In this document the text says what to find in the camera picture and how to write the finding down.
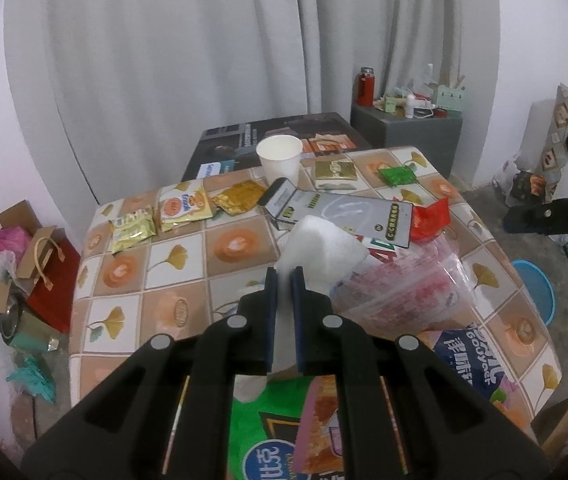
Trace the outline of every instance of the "red snack bag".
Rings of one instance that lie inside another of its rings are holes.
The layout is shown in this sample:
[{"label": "red snack bag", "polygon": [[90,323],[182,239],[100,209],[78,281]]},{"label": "red snack bag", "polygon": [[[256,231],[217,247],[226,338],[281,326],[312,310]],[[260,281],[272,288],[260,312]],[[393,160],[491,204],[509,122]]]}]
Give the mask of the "red snack bag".
[{"label": "red snack bag", "polygon": [[413,206],[411,242],[432,240],[448,224],[450,224],[448,198],[442,198],[428,207]]}]

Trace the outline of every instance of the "paper cup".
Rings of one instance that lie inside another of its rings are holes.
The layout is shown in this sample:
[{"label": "paper cup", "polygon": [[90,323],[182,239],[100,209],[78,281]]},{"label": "paper cup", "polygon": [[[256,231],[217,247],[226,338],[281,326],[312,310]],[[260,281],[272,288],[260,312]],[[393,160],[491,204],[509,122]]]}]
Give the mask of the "paper cup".
[{"label": "paper cup", "polygon": [[291,135],[266,137],[257,145],[257,155],[269,186],[280,176],[288,178],[294,186],[298,185],[302,149],[302,141]]}]

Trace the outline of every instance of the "bottle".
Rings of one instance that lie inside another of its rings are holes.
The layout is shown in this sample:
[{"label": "bottle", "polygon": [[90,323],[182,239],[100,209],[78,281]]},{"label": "bottle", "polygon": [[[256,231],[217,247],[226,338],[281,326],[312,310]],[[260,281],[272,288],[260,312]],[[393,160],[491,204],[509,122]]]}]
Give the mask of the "bottle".
[{"label": "bottle", "polygon": [[360,68],[358,75],[358,104],[361,106],[373,105],[375,91],[375,75],[373,69],[368,66]]}]

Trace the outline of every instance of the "green snack bag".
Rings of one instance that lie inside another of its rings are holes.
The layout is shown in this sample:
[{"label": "green snack bag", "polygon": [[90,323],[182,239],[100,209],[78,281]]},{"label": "green snack bag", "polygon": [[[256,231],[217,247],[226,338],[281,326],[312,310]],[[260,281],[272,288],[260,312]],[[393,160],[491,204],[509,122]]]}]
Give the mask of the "green snack bag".
[{"label": "green snack bag", "polygon": [[399,166],[398,168],[384,168],[378,170],[382,179],[390,186],[404,186],[405,184],[414,184],[417,177],[411,168],[407,166]]},{"label": "green snack bag", "polygon": [[233,399],[228,471],[234,480],[259,479],[259,468],[265,464],[282,466],[282,476],[277,476],[278,479],[296,478],[295,473],[289,474],[289,465],[293,460],[299,417],[312,379],[269,381],[253,402]]}]

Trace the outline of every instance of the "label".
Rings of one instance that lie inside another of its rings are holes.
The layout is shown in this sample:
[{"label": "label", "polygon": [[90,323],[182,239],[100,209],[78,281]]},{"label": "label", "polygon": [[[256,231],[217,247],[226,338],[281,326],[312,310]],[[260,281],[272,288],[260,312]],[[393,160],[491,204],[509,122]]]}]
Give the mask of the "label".
[{"label": "label", "polygon": [[202,164],[198,170],[197,178],[206,178],[208,176],[219,175],[220,169],[222,168],[219,162],[209,162],[208,164]]},{"label": "label", "polygon": [[246,453],[242,463],[245,480],[310,480],[310,475],[290,470],[295,446],[285,440],[264,440]]},{"label": "label", "polygon": [[397,233],[397,219],[399,211],[400,211],[400,206],[394,203],[391,206],[391,214],[388,217],[388,227],[386,228],[387,240],[390,241],[395,240],[395,234]]}]

